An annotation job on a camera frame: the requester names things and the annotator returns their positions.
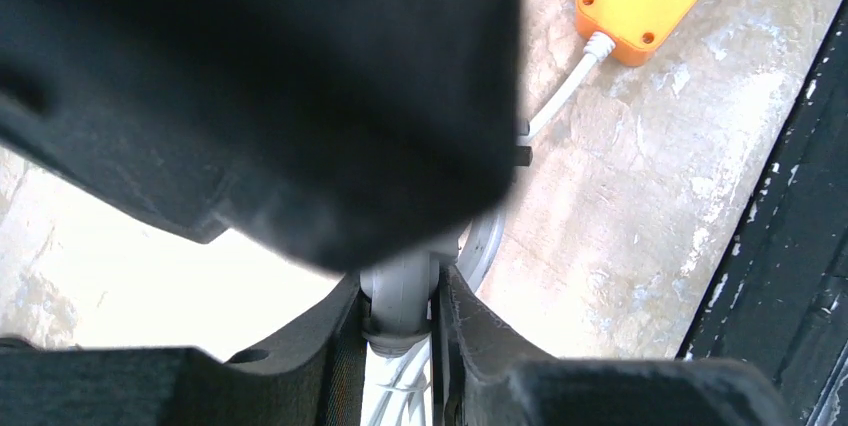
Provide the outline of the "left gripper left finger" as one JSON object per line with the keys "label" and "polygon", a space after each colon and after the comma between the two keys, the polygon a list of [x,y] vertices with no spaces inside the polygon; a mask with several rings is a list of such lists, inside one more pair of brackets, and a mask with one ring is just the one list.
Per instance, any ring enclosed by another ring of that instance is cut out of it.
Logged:
{"label": "left gripper left finger", "polygon": [[1,355],[5,425],[356,425],[364,385],[359,282],[220,362],[191,347]]}

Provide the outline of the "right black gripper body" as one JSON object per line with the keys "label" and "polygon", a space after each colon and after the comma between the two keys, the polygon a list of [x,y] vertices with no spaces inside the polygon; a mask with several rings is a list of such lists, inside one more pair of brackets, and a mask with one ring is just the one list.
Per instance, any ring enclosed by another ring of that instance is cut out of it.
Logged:
{"label": "right black gripper body", "polygon": [[1,0],[1,142],[153,227],[351,272],[516,161],[521,0]]}

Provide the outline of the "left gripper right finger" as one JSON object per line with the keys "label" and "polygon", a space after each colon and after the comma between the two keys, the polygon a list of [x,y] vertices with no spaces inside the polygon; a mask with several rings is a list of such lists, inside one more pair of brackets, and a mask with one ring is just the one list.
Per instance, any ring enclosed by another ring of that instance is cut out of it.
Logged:
{"label": "left gripper right finger", "polygon": [[557,359],[444,266],[432,305],[436,425],[790,425],[771,383],[721,359]]}

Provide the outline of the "white cube socket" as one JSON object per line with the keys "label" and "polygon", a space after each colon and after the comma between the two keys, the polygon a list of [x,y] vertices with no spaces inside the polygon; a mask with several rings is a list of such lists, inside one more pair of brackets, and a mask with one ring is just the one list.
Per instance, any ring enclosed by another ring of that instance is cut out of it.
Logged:
{"label": "white cube socket", "polygon": [[442,266],[455,266],[472,290],[487,275],[501,244],[507,209],[500,207],[470,224],[390,258],[360,274],[370,301],[363,336],[383,358],[399,358],[429,335],[428,310]]}

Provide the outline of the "black base beam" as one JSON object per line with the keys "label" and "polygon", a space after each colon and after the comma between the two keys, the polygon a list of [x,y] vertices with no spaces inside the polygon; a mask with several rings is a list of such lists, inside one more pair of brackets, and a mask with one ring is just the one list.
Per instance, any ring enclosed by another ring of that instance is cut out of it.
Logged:
{"label": "black base beam", "polygon": [[797,425],[847,421],[847,9],[840,6],[678,357],[758,368]]}

